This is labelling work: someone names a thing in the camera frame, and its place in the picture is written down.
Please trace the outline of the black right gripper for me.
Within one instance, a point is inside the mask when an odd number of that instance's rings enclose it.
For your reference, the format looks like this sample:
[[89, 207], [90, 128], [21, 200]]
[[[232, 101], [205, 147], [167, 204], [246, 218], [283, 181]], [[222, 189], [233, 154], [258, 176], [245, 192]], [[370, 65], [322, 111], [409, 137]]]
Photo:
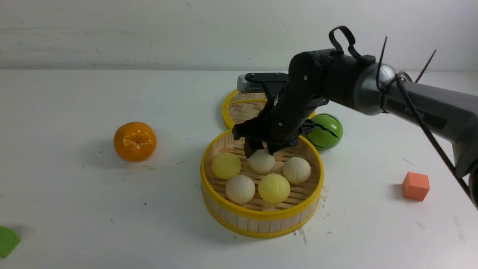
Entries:
[[280, 93], [267, 100], [255, 118], [233, 127], [234, 139], [245, 138], [243, 150], [246, 158], [263, 149], [263, 142], [270, 155], [298, 145], [297, 137], [304, 133], [302, 124], [324, 100], [319, 86], [329, 55], [329, 50], [295, 55], [289, 63], [289, 80]]

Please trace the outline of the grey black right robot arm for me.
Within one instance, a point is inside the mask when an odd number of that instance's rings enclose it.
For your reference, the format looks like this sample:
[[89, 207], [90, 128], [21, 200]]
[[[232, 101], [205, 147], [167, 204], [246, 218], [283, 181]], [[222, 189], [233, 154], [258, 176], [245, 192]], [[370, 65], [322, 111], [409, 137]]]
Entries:
[[302, 52], [289, 63], [288, 80], [262, 111], [232, 128], [246, 157], [297, 145], [310, 133], [310, 114], [325, 101], [365, 115], [392, 114], [420, 126], [466, 196], [477, 206], [477, 97], [408, 81], [374, 56], [326, 49]]

